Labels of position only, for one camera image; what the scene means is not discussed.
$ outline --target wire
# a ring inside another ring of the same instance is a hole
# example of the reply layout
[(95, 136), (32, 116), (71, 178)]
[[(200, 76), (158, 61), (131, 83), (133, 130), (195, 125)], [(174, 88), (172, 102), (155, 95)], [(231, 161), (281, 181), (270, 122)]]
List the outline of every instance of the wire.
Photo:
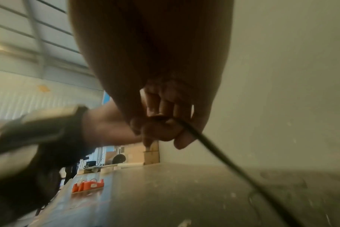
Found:
[[(155, 116), (152, 117), (157, 120), (167, 120), (168, 117)], [(268, 193), (260, 184), (256, 183), (249, 175), (247, 175), (240, 167), (233, 163), (224, 153), (217, 148), (207, 137), (199, 133), (194, 129), (189, 123), (179, 119), (172, 118), (181, 126), (183, 126), (188, 132), (190, 132), (198, 141), (200, 141), (213, 155), (215, 155), (219, 160), (221, 160), (230, 170), (236, 172), (240, 177), (246, 180), (254, 189), (261, 194), (276, 213), (282, 218), (282, 220), (290, 227), (305, 227), (297, 218), (291, 214), (275, 197)]]

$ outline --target orange object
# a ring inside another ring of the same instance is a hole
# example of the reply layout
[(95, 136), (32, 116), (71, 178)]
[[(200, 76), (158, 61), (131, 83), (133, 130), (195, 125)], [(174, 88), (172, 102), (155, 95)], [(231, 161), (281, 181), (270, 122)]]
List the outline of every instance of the orange object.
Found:
[(92, 190), (96, 188), (102, 188), (104, 187), (104, 179), (102, 179), (100, 182), (96, 181), (83, 181), (79, 186), (78, 183), (73, 185), (72, 193), (80, 192), (80, 191), (87, 191)]

